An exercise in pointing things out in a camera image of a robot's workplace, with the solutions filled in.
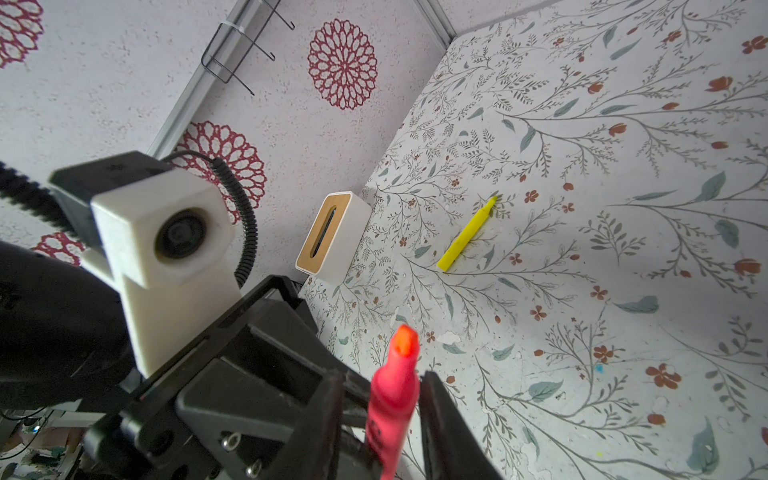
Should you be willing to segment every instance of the black cable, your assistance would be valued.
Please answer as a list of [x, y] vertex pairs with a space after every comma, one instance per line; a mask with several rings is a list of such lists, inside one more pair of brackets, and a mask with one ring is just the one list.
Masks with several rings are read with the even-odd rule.
[[43, 427], [45, 427], [45, 424], [48, 423], [48, 419], [51, 418], [51, 415], [53, 415], [52, 411], [51, 411], [51, 413], [48, 414], [47, 417], [45, 417], [45, 420], [43, 420], [43, 423], [40, 425], [40, 429], [37, 432], [35, 432], [35, 436], [32, 437], [32, 440], [30, 440], [27, 445], [24, 445], [23, 449], [19, 450], [18, 452], [16, 452], [15, 454], [13, 454], [13, 455], [11, 455], [9, 457], [2, 457], [2, 458], [0, 458], [0, 462], [2, 462], [4, 460], [10, 460], [11, 458], [14, 458], [14, 457], [18, 457], [22, 453], [26, 452], [27, 449], [29, 448], [29, 446], [32, 445], [32, 443], [37, 439], [38, 435], [40, 435], [40, 432], [43, 431]]
[[29, 415], [27, 415], [27, 416], [24, 416], [24, 417], [20, 417], [20, 418], [18, 418], [18, 419], [12, 419], [11, 417], [9, 417], [9, 416], [6, 416], [6, 415], [5, 415], [5, 413], [3, 413], [3, 412], [0, 412], [0, 417], [4, 418], [4, 419], [6, 419], [6, 420], [10, 420], [11, 422], [18, 422], [19, 420], [26, 420], [26, 419], [30, 419], [30, 418], [32, 418], [33, 416], [35, 416], [35, 415], [37, 415], [38, 413], [40, 413], [40, 412], [42, 412], [43, 410], [45, 410], [45, 408], [46, 408], [46, 407], [42, 407], [42, 408], [41, 408], [41, 409], [39, 409], [37, 412], [35, 412], [35, 413], [30, 413]]
[[253, 208], [250, 206], [250, 200], [245, 193], [245, 189], [240, 185], [240, 182], [232, 173], [227, 162], [215, 157], [203, 155], [202, 153], [194, 150], [179, 150], [164, 158], [161, 161], [171, 161], [174, 158], [183, 157], [184, 155], [192, 155], [193, 157], [202, 158], [210, 169], [219, 179], [224, 189], [232, 197], [232, 201], [237, 208], [237, 213], [240, 214], [240, 219], [243, 221], [243, 232], [245, 233], [245, 239], [243, 241], [243, 252], [240, 254], [240, 263], [237, 264], [235, 269], [235, 278], [237, 279], [237, 285], [242, 287], [250, 271], [253, 270], [253, 262], [256, 259], [256, 251], [259, 246], [259, 227], [256, 223], [256, 215], [253, 213]]
[[56, 199], [47, 188], [40, 187], [37, 182], [30, 181], [25, 175], [14, 168], [0, 162], [0, 197], [8, 198], [11, 204], [17, 204], [22, 210], [29, 210], [32, 215], [40, 217], [52, 226], [71, 235], [76, 235], [74, 227], [69, 223]]

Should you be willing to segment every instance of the pink highlighter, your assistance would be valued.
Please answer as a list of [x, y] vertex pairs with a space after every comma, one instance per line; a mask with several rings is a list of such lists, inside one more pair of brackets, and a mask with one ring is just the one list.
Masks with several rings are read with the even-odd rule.
[[419, 400], [417, 360], [419, 334], [408, 326], [401, 326], [389, 345], [386, 363], [371, 381], [366, 443], [382, 461], [381, 480], [395, 477], [411, 415]]

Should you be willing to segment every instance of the metal bolt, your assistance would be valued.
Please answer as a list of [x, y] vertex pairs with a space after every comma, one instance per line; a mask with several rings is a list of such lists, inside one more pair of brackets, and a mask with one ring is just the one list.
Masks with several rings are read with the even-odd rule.
[[221, 448], [227, 452], [232, 452], [240, 444], [240, 433], [229, 434], [221, 440]]
[[264, 462], [259, 458], [254, 463], [248, 465], [248, 468], [245, 469], [245, 476], [248, 478], [259, 478], [262, 468], [264, 468]]

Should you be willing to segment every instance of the yellow marker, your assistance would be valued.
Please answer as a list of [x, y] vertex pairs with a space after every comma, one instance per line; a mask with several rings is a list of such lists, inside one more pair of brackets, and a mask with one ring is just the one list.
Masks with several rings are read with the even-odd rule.
[[451, 265], [453, 265], [458, 256], [466, 248], [467, 243], [472, 240], [478, 230], [480, 230], [480, 227], [482, 227], [482, 224], [488, 219], [495, 203], [496, 197], [491, 197], [491, 200], [488, 200], [488, 203], [472, 217], [469, 221], [469, 225], [467, 225], [459, 236], [456, 237], [456, 240], [453, 240], [448, 251], [445, 252], [445, 255], [443, 255], [440, 261], [437, 262], [437, 266], [440, 267], [440, 270], [447, 272], [448, 269], [451, 268]]

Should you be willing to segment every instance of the red mandala decoration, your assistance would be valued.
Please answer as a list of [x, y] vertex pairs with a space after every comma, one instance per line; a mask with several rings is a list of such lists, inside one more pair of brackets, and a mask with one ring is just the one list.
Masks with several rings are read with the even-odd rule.
[[38, 0], [0, 0], [0, 68], [38, 49], [42, 13]]
[[349, 20], [337, 18], [316, 31], [307, 59], [315, 88], [334, 107], [359, 107], [376, 88], [373, 45]]
[[[208, 157], [219, 157], [227, 162], [232, 173], [243, 185], [253, 208], [259, 206], [259, 199], [264, 196], [264, 163], [259, 160], [256, 148], [249, 144], [241, 134], [233, 132], [229, 125], [214, 125], [209, 121], [190, 124], [184, 132], [184, 138], [177, 150], [194, 150]], [[232, 197], [224, 189], [219, 179], [210, 170], [206, 162], [190, 155], [179, 157], [173, 163], [191, 173], [202, 177], [221, 190], [221, 196], [227, 205], [232, 223], [240, 221]]]
[[77, 266], [80, 265], [80, 254], [83, 253], [83, 250], [85, 250], [85, 246], [82, 243], [75, 242], [63, 232], [44, 235], [41, 237], [40, 243], [32, 249], [37, 253]]

